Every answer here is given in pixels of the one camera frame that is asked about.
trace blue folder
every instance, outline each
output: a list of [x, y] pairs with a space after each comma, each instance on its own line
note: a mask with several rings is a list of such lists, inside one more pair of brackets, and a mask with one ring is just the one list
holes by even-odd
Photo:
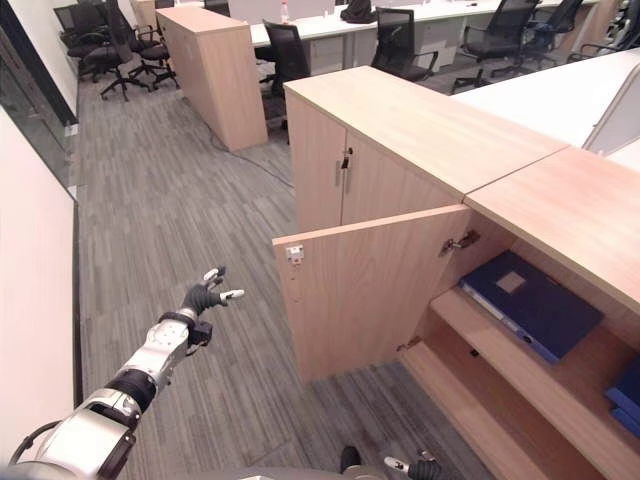
[[556, 364], [602, 319], [602, 313], [506, 251], [460, 280], [460, 287]]

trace cabinet hinge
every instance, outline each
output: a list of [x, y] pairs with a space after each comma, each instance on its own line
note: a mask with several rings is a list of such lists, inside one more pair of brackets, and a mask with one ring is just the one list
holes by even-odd
[[475, 230], [469, 230], [467, 234], [457, 242], [453, 240], [453, 238], [450, 238], [449, 240], [444, 242], [444, 244], [442, 245], [442, 249], [440, 250], [440, 256], [442, 257], [443, 255], [446, 255], [454, 248], [467, 248], [468, 246], [476, 243], [478, 240], [480, 240], [480, 234]]
[[403, 352], [404, 350], [408, 350], [411, 347], [415, 347], [421, 341], [422, 341], [422, 337], [420, 337], [420, 335], [416, 335], [411, 340], [409, 340], [407, 343], [403, 343], [402, 345], [398, 345], [396, 347], [396, 352]]

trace wooden shelf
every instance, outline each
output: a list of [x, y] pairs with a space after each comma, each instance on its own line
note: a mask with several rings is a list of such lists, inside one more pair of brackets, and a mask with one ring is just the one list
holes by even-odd
[[629, 346], [596, 327], [551, 366], [457, 288], [433, 300], [431, 308], [605, 477], [637, 480], [640, 439], [609, 414], [604, 396], [637, 355]]
[[402, 353], [402, 362], [496, 477], [602, 479], [513, 387], [449, 326]]

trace blue binder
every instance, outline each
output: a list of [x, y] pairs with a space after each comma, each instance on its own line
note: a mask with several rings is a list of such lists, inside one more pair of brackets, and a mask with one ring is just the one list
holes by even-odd
[[551, 364], [602, 319], [598, 310], [511, 251], [463, 277], [460, 287]]
[[640, 357], [631, 362], [615, 386], [607, 390], [606, 395], [627, 416], [640, 424]]

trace floor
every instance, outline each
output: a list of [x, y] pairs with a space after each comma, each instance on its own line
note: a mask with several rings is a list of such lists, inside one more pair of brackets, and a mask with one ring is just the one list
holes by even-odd
[[[473, 67], [467, 60], [426, 85], [444, 91], [447, 75]], [[85, 392], [102, 386], [209, 268], [226, 265], [225, 285], [247, 291], [205, 314], [213, 341], [180, 365], [145, 414], [120, 478], [245, 466], [336, 471], [346, 444], [381, 468], [385, 455], [415, 461], [426, 449], [443, 478], [493, 478], [400, 364], [297, 380], [271, 249], [272, 238], [296, 232], [275, 103], [267, 102], [269, 143], [232, 155], [170, 82], [151, 94], [130, 88], [125, 103], [118, 92], [100, 100], [108, 81], [80, 84], [73, 166]]]

